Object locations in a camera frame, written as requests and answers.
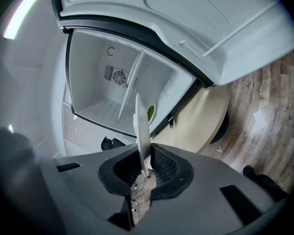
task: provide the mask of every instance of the white plastic panel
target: white plastic panel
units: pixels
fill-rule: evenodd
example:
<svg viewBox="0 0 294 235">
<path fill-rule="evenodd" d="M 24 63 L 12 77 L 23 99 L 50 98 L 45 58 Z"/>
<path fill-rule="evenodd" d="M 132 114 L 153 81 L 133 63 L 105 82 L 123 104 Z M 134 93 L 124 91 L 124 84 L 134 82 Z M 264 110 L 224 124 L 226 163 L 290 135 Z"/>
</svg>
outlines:
<svg viewBox="0 0 294 235">
<path fill-rule="evenodd" d="M 152 29 L 218 85 L 294 49 L 294 23 L 279 0 L 62 0 L 62 4 L 61 16 L 105 15 Z"/>
<path fill-rule="evenodd" d="M 135 82 L 126 87 L 126 78 L 142 52 L 145 54 L 139 72 L 133 74 Z M 149 126 L 152 133 L 195 81 L 188 72 L 157 52 L 127 39 L 93 30 L 74 31 L 68 67 L 75 112 L 100 125 L 133 136 L 136 93 L 140 93 L 146 108 L 157 105 Z M 126 76 L 123 84 L 115 83 L 115 71 Z M 131 86 L 135 87 L 135 93 L 126 100 L 118 122 L 126 91 Z"/>
</svg>

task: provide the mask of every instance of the refrigerator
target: refrigerator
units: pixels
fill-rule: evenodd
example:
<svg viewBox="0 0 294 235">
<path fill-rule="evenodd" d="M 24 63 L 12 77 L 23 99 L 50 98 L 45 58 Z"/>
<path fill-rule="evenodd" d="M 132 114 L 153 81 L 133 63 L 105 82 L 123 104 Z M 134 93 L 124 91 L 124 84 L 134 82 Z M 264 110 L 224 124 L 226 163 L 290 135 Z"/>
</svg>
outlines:
<svg viewBox="0 0 294 235">
<path fill-rule="evenodd" d="M 154 107 L 153 136 L 173 127 L 198 87 L 228 84 L 294 49 L 280 0 L 51 1 L 68 34 L 73 114 L 131 137 L 137 93 Z"/>
</svg>

